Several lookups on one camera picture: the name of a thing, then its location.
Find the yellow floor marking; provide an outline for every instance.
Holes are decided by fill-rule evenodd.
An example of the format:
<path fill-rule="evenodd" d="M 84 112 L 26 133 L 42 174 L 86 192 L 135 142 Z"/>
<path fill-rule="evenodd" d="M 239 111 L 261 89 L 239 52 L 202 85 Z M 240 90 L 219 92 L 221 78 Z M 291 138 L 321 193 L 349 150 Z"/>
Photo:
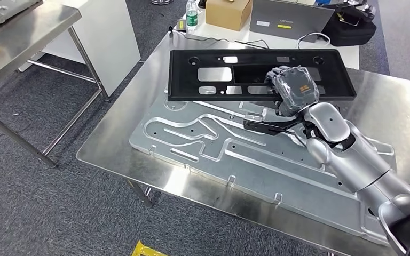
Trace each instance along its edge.
<path fill-rule="evenodd" d="M 146 247 L 140 241 L 137 241 L 137 245 L 131 256 L 167 256 L 161 252 L 155 251 L 152 248 Z"/>

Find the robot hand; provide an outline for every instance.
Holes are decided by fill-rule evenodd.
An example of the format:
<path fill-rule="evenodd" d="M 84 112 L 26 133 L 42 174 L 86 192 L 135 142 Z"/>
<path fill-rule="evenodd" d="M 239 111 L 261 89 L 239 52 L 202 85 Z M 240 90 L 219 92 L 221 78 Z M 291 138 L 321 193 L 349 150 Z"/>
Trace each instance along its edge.
<path fill-rule="evenodd" d="M 277 114 L 296 119 L 276 123 L 245 120 L 245 128 L 276 135 L 302 123 L 308 152 L 368 206 L 392 248 L 399 255 L 410 255 L 410 185 L 333 105 L 318 102 L 317 86 L 306 68 L 275 68 L 266 79 L 281 98 L 276 102 Z"/>

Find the black plastic panel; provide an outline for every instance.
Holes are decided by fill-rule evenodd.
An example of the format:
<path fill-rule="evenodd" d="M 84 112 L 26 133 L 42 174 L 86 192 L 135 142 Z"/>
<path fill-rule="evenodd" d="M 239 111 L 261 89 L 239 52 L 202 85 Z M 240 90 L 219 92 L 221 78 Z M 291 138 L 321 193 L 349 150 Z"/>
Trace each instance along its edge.
<path fill-rule="evenodd" d="M 224 57 L 237 57 L 225 63 Z M 320 100 L 353 100 L 356 92 L 337 50 L 172 50 L 170 52 L 169 101 L 273 101 L 277 94 L 251 94 L 253 86 L 266 87 L 265 75 L 278 66 L 303 66 L 320 89 Z M 229 82 L 201 82 L 199 68 L 229 67 Z M 213 86 L 215 94 L 201 94 L 199 88 Z"/>

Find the laptop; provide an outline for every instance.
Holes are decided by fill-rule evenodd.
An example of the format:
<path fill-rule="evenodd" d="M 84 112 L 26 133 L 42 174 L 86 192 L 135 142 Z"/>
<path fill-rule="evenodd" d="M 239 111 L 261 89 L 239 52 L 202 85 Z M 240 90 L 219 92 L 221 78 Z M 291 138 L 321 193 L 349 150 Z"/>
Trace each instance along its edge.
<path fill-rule="evenodd" d="M 253 1 L 249 30 L 291 39 L 323 31 L 334 14 L 333 9 L 280 0 Z M 317 37 L 308 36 L 303 41 L 315 42 Z"/>

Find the water bottle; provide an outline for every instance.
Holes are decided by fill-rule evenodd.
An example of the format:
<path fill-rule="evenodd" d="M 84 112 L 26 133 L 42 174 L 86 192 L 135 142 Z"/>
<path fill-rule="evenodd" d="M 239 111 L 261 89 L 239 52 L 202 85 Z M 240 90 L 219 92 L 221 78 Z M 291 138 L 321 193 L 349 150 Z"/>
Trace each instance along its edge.
<path fill-rule="evenodd" d="M 195 0 L 186 3 L 186 27 L 189 34 L 193 34 L 197 27 L 197 5 Z"/>

